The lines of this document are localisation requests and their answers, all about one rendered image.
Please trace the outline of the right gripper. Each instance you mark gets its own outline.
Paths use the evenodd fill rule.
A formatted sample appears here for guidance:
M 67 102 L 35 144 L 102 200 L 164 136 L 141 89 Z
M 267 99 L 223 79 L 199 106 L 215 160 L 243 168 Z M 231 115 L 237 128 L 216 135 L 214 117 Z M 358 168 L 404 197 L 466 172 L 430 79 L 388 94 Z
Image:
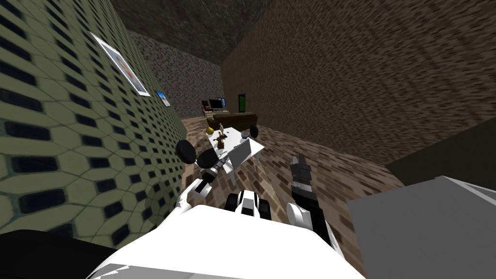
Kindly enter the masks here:
M 312 191 L 311 189 L 311 167 L 306 163 L 294 163 L 290 166 L 294 187 Z

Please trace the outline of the white table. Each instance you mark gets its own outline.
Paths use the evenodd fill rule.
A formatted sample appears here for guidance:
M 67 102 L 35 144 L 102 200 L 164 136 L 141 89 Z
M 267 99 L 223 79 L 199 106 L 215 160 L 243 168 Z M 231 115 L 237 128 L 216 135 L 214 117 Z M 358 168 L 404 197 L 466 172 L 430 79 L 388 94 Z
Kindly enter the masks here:
M 225 128 L 223 133 L 227 136 L 222 140 L 224 143 L 223 149 L 218 147 L 218 140 L 216 140 L 220 136 L 219 130 L 214 131 L 212 134 L 207 134 L 207 138 L 219 159 L 225 160 L 223 169 L 229 175 L 232 184 L 235 185 L 235 170 L 253 156 L 256 157 L 256 162 L 258 162 L 264 146 L 248 136 L 243 138 L 242 133 L 233 127 Z

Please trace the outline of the dark brown sofa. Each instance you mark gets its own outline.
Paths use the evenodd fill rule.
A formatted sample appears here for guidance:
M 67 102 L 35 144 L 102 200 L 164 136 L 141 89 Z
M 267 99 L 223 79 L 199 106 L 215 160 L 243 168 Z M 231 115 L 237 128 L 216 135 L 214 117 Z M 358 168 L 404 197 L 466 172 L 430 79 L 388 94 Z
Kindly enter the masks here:
M 219 130 L 220 124 L 224 128 L 232 127 L 237 131 L 248 130 L 252 125 L 256 125 L 258 116 L 255 113 L 218 113 L 206 118 L 208 125 L 213 130 Z

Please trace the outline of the television on stand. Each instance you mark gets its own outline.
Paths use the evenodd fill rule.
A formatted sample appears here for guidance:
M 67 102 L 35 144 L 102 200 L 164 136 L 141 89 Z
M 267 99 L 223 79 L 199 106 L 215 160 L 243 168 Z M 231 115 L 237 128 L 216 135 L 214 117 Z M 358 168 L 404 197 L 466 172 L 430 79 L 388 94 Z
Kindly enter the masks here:
M 224 111 L 225 99 L 224 98 L 217 98 L 217 99 L 202 100 L 201 101 L 201 109 L 204 112 Z

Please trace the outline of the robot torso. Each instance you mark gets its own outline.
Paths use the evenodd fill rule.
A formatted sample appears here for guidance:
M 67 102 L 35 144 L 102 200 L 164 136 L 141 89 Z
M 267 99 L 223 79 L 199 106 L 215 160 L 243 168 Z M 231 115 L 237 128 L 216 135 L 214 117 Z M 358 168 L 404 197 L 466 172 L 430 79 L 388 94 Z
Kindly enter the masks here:
M 86 279 L 365 279 L 313 231 L 266 220 L 245 192 L 235 211 L 175 208 Z

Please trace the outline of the grey cabinet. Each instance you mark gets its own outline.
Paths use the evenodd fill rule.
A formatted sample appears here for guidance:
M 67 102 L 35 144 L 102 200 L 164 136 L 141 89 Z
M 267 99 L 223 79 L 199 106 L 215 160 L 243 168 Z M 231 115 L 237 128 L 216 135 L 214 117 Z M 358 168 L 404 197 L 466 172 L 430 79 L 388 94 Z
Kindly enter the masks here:
M 496 279 L 496 191 L 439 176 L 348 202 L 368 279 Z

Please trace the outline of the large white framed picture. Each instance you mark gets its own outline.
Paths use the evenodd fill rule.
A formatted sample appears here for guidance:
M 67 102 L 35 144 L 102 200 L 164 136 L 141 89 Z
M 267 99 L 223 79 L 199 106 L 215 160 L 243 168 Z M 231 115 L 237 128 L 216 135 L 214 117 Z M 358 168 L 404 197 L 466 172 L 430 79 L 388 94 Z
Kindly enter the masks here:
M 136 91 L 138 95 L 150 97 L 150 94 L 120 52 L 90 31 L 88 31 L 88 34 L 100 46 L 100 48 L 102 48 L 113 64 L 115 64 L 118 71 L 124 76 L 134 91 Z

